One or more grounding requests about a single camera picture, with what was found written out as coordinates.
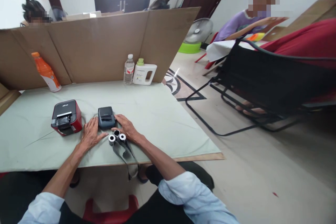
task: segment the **green fan base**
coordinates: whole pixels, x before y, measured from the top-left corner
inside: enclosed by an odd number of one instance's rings
[[[182,43],[178,51],[179,53],[188,53],[188,54],[198,53],[201,51],[201,44],[202,44],[201,42],[197,44]]]

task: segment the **white tablecloth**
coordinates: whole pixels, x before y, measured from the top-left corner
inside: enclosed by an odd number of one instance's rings
[[[62,165],[83,131],[62,137],[50,124],[54,105],[71,99],[77,101],[86,122],[99,107],[111,106],[173,158],[221,152],[161,83],[73,84],[57,93],[48,88],[27,90],[0,116],[0,172],[57,169]],[[139,162],[149,161],[138,147],[131,148]],[[114,164],[123,162],[104,138],[86,154],[80,167]]]
[[[235,40],[225,40],[225,41],[213,42],[212,44],[208,45],[208,47],[206,48],[207,51],[206,56],[208,57],[208,60],[210,62],[213,62],[228,55],[235,42],[236,42]],[[261,46],[266,43],[267,42],[265,41],[259,41],[256,43],[256,45]],[[241,47],[254,50],[254,48],[246,42],[240,42],[239,45]]]

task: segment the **door handle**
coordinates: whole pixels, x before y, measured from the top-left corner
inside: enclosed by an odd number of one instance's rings
[[[122,10],[124,13],[125,13],[125,10],[126,10],[126,5],[128,5],[128,3],[126,3],[126,0],[124,0],[124,9]]]
[[[122,11],[123,4],[122,4],[122,1],[121,1],[121,0],[120,0],[120,4],[118,4],[118,6],[119,6],[120,11]]]

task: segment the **light green tablecloth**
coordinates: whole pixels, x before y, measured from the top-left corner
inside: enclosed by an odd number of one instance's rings
[[[82,132],[60,136],[50,126],[54,105],[75,99],[84,120],[99,107],[111,106],[124,114],[149,141],[173,158],[218,153],[220,150],[163,84],[125,86],[102,82],[25,91],[0,116],[0,172],[59,168],[79,143]],[[135,145],[139,162],[149,159]],[[123,164],[107,138],[91,149],[80,167]]]

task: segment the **black chair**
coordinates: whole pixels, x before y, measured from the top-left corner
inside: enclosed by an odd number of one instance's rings
[[[249,43],[255,50],[243,48],[240,42]],[[274,54],[256,46],[253,42],[239,38],[226,60],[219,68],[216,77],[211,78],[205,85],[196,90],[186,99],[187,106],[214,134],[229,136],[245,130],[261,127],[271,132],[278,132],[289,128],[299,119],[278,129],[267,125],[285,120],[294,115],[306,115],[313,108],[303,106],[312,98],[327,94],[336,86],[336,71],[314,64],[320,61],[336,61],[336,58],[309,58]],[[224,86],[219,89],[212,83],[218,82]],[[241,114],[249,118],[254,125],[233,131],[227,134],[218,134],[188,103],[188,100],[197,92],[210,86],[221,94],[222,99],[235,108],[241,106],[244,110],[257,117]],[[243,105],[227,93],[230,90],[241,98],[248,100],[255,107],[266,111],[259,114]]]

